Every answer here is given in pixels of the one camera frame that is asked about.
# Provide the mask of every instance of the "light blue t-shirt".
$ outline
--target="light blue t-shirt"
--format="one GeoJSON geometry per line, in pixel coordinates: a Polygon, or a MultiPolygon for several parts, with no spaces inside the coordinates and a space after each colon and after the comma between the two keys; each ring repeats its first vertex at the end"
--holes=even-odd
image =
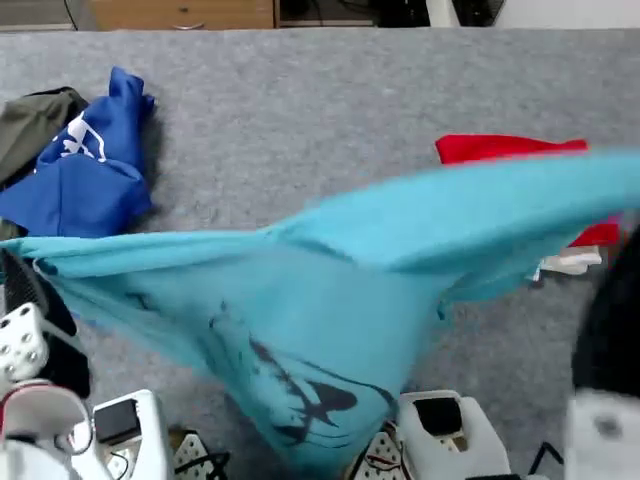
{"type": "Polygon", "coordinates": [[[597,152],[398,178],[250,233],[4,246],[82,318],[215,374],[278,452],[321,476],[380,427],[442,307],[514,288],[639,206],[640,154],[597,152]]]}

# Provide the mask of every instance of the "white wall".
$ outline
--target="white wall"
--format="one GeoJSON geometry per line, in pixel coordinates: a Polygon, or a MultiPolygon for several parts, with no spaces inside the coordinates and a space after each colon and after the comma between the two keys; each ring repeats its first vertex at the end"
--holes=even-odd
{"type": "Polygon", "coordinates": [[[638,28],[640,0],[505,0],[498,28],[638,28]]]}

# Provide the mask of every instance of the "gray carpet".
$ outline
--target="gray carpet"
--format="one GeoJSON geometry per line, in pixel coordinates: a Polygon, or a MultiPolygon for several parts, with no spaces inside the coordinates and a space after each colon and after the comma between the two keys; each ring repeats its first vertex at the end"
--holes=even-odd
{"type": "MultiPolygon", "coordinates": [[[[637,144],[639,42],[632,30],[0,36],[0,101],[65,84],[91,98],[112,64],[130,69],[158,97],[146,136],[157,209],[137,229],[246,229],[432,168],[433,142],[449,132],[637,144]]],[[[542,440],[561,445],[571,344],[591,289],[590,279],[551,278],[460,306],[409,387],[475,396],[523,471],[542,440]]],[[[257,465],[263,479],[285,478],[213,379],[112,333],[85,327],[83,339],[95,401],[151,388],[171,423],[231,450],[231,478],[256,478],[257,465]]]]}

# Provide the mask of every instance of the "wooden drawer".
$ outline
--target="wooden drawer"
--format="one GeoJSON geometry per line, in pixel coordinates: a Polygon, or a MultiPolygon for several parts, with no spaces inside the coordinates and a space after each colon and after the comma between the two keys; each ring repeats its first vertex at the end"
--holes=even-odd
{"type": "Polygon", "coordinates": [[[273,0],[92,0],[101,30],[274,27],[273,0]]]}

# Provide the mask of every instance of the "blue t-shirt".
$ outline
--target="blue t-shirt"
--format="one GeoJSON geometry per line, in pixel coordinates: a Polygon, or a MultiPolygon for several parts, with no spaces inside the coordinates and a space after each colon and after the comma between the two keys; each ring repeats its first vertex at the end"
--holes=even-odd
{"type": "Polygon", "coordinates": [[[639,157],[429,171],[255,232],[2,246],[36,259],[81,317],[215,374],[291,464],[331,476],[390,413],[441,307],[514,288],[586,226],[639,207],[639,157]]]}
{"type": "Polygon", "coordinates": [[[140,78],[114,67],[109,95],[52,140],[34,174],[0,193],[0,217],[30,236],[104,237],[147,211],[139,132],[154,100],[143,88],[140,78]]]}

